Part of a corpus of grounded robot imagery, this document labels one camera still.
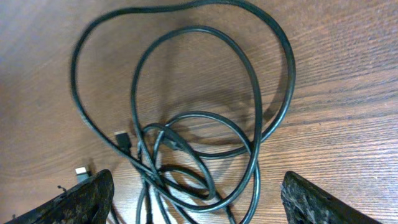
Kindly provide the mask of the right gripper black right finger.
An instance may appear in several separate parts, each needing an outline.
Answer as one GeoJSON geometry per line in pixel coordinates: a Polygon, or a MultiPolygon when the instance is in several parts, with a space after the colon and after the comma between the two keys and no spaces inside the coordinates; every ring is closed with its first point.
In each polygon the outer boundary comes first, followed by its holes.
{"type": "Polygon", "coordinates": [[[293,171],[284,175],[281,199],[289,224],[379,223],[293,171]]]}

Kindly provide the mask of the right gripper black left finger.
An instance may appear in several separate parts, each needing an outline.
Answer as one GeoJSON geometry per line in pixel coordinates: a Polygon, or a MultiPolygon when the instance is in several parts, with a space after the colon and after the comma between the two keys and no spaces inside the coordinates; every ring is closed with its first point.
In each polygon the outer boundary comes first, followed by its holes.
{"type": "Polygon", "coordinates": [[[104,224],[111,210],[113,196],[113,177],[109,170],[104,169],[7,224],[104,224]]]}

